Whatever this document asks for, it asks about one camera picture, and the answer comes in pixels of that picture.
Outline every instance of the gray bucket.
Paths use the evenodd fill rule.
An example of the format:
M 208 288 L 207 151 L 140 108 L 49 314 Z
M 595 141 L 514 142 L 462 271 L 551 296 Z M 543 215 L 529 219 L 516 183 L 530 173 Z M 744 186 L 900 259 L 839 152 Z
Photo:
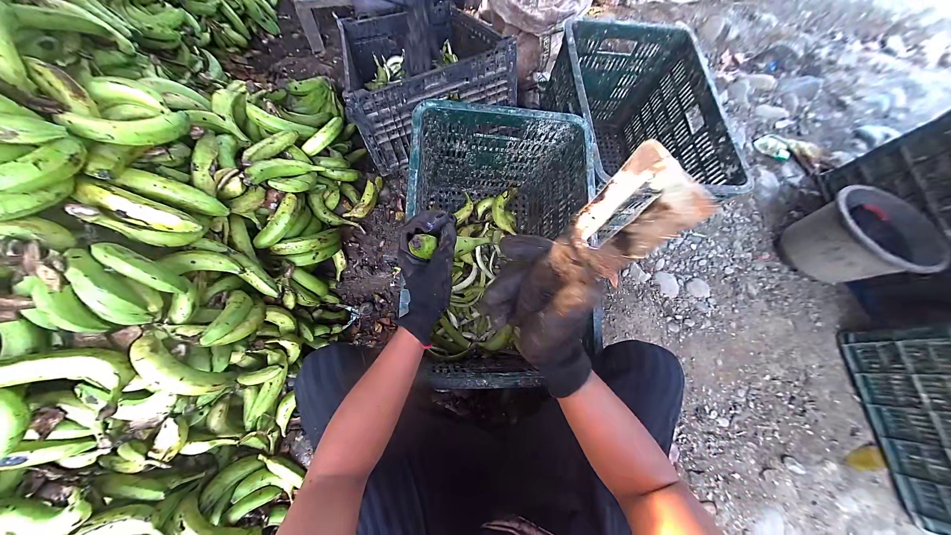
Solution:
M 790 225 L 779 248 L 794 268 L 825 283 L 936 273 L 951 260 L 944 234 L 924 214 L 869 186 L 841 189 L 835 201 Z

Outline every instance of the black glove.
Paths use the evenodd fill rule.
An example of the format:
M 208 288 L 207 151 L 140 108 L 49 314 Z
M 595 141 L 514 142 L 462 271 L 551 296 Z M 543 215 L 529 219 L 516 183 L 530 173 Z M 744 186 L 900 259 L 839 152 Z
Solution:
M 598 287 L 592 277 L 552 268 L 551 254 L 571 256 L 567 241 L 556 245 L 537 236 L 506 236 L 499 246 L 508 262 L 486 289 L 479 310 L 496 326 L 519 327 L 522 356 L 538 368 L 552 396 L 571 395 L 592 373 L 581 337 Z
M 409 242 L 420 233 L 432 234 L 438 239 L 436 252 L 429 261 L 420 260 L 410 253 Z M 399 230 L 397 259 L 404 286 L 410 292 L 410 306 L 397 324 L 413 333 L 424 346 L 430 345 L 433 326 L 449 306 L 455 249 L 456 224 L 453 216 L 444 211 L 422 211 Z

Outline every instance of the green plastic crate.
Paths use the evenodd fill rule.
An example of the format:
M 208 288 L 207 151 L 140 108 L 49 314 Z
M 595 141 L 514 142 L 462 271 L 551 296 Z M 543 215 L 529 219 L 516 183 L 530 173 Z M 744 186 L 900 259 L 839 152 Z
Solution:
M 843 332 L 839 349 L 908 515 L 951 534 L 951 326 Z
M 413 112 L 413 150 L 406 218 L 425 209 L 456 211 L 465 192 L 474 198 L 518 187 L 510 202 L 519 233 L 555 238 L 594 194 L 594 142 L 576 115 L 533 109 L 427 100 Z M 399 315 L 409 305 L 399 296 Z M 584 340 L 601 350 L 601 310 Z M 521 358 L 479 355 L 459 362 L 426 360 L 435 388 L 541 386 L 538 371 Z
M 599 185 L 641 143 L 656 139 L 717 198 L 753 188 L 687 29 L 570 19 L 540 106 L 591 124 Z

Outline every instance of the dirt ground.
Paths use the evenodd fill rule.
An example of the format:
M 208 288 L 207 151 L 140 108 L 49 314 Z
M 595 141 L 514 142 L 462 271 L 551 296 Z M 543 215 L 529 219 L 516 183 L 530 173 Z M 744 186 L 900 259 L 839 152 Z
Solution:
M 870 320 L 843 288 L 777 257 L 782 228 L 822 201 L 802 169 L 757 153 L 752 141 L 771 132 L 804 139 L 841 164 L 951 108 L 951 15 L 938 0 L 929 5 L 607 1 L 589 12 L 696 32 L 756 181 L 752 194 L 626 270 L 604 304 L 606 344 L 635 338 L 680 356 L 687 389 L 677 464 L 727 533 L 919 532 L 887 472 L 844 465 L 872 435 L 835 336 Z M 251 64 L 272 78 L 339 76 L 329 10 L 321 26 L 328 51 L 315 57 L 282 2 L 284 37 L 263 43 Z M 354 269 L 341 283 L 348 303 L 362 303 L 355 328 L 375 333 L 368 343 L 385 339 L 397 299 L 401 185 L 396 177 L 387 184 L 386 209 L 347 246 Z

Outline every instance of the black plastic crate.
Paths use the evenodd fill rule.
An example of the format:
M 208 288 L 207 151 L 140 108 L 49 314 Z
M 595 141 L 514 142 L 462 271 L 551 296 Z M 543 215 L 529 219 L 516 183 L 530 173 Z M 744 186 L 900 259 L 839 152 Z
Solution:
M 951 534 L 951 326 L 843 332 L 839 349 L 909 516 Z
M 347 118 L 360 135 L 380 174 L 396 172 L 409 163 L 413 109 L 426 99 L 447 98 L 479 104 L 514 106 L 516 90 L 515 39 L 457 10 L 438 3 L 430 14 L 431 33 L 440 46 L 449 39 L 459 61 L 406 80 L 369 91 L 377 65 L 411 47 L 405 12 L 369 19 L 340 19 Z
M 425 209 L 456 211 L 464 192 L 476 199 L 518 187 L 509 204 L 516 230 L 555 238 L 594 196 L 592 133 L 575 115 L 430 100 L 413 113 L 413 132 L 407 219 Z M 408 304 L 403 291 L 400 315 Z M 584 338 L 591 354 L 601 350 L 601 314 L 594 312 Z M 434 388 L 542 385 L 520 357 L 427 359 L 423 374 Z
M 898 195 L 951 238 L 951 111 L 823 173 L 819 180 L 826 201 L 853 184 Z
M 540 103 L 592 125 L 599 186 L 641 143 L 656 139 L 717 198 L 752 190 L 689 30 L 569 20 Z

